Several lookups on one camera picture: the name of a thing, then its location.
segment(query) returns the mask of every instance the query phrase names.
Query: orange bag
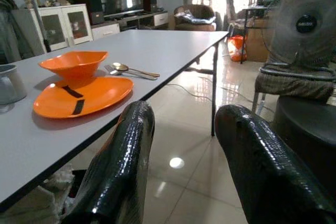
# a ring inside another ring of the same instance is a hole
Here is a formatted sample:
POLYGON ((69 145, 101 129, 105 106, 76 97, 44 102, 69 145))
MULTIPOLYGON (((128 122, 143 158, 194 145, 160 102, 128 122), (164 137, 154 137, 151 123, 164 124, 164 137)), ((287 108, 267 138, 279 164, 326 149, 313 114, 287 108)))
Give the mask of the orange bag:
MULTIPOLYGON (((247 40, 247 37, 245 37, 243 60, 247 59, 246 40, 247 40)), ((231 60, 232 61, 240 61, 240 58, 242 56, 241 48, 243 47, 243 36, 237 35, 237 36, 233 36, 233 37, 229 38, 227 46, 228 46, 228 49, 229 49, 229 54, 230 54, 231 60)))

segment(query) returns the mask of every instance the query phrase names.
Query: fan logo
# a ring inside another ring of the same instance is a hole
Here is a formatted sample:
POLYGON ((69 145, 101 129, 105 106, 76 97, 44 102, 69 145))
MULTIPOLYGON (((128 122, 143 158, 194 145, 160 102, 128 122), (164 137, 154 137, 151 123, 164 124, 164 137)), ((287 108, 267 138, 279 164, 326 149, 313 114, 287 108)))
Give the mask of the fan logo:
POLYGON ((315 17, 310 15, 303 15, 296 23, 296 30, 302 34, 310 33, 315 29, 316 25, 317 20, 315 17))

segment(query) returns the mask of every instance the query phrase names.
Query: silver spoon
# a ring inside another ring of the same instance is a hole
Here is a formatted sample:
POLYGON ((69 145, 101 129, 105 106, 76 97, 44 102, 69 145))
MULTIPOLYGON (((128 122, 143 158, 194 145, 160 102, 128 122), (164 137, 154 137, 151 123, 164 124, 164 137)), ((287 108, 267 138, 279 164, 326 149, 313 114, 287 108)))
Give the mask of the silver spoon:
POLYGON ((111 66, 117 71, 122 71, 122 72, 125 71, 126 72, 126 71, 131 70, 132 72, 135 71, 135 72, 146 74, 146 75, 152 76, 152 77, 160 77, 160 74, 158 74, 158 73, 149 73, 149 72, 146 72, 146 71, 141 71, 141 70, 129 68, 127 65, 121 64, 121 63, 118 63, 118 62, 115 62, 115 63, 111 64, 111 66))
POLYGON ((119 70, 115 70, 113 67, 111 67, 111 65, 105 65, 104 66, 107 70, 107 72, 112 75, 112 76, 119 76, 121 75, 123 72, 125 73, 130 73, 133 74, 135 76, 141 77, 141 78, 145 78, 151 81, 155 81, 157 80, 157 77, 152 77, 152 76, 148 76, 146 74, 141 74, 141 73, 135 73, 135 72, 128 72, 128 71, 119 71, 119 70))

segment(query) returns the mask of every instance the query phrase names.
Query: orange bowl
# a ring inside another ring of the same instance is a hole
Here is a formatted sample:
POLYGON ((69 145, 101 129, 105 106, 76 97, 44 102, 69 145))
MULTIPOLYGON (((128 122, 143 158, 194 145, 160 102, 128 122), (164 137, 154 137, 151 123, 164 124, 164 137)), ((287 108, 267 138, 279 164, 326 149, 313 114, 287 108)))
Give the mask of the orange bowl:
POLYGON ((42 68, 58 74, 65 80, 91 78, 107 52, 71 51, 39 63, 42 68))

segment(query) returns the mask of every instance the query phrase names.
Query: electric fan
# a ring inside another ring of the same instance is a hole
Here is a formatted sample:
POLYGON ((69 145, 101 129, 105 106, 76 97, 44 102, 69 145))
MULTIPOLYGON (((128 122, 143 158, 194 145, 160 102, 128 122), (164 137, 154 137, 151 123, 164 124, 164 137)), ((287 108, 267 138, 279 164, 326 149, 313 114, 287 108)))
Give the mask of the electric fan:
POLYGON ((260 72, 335 80, 328 65, 336 47, 336 0, 274 0, 262 29, 269 51, 260 72))

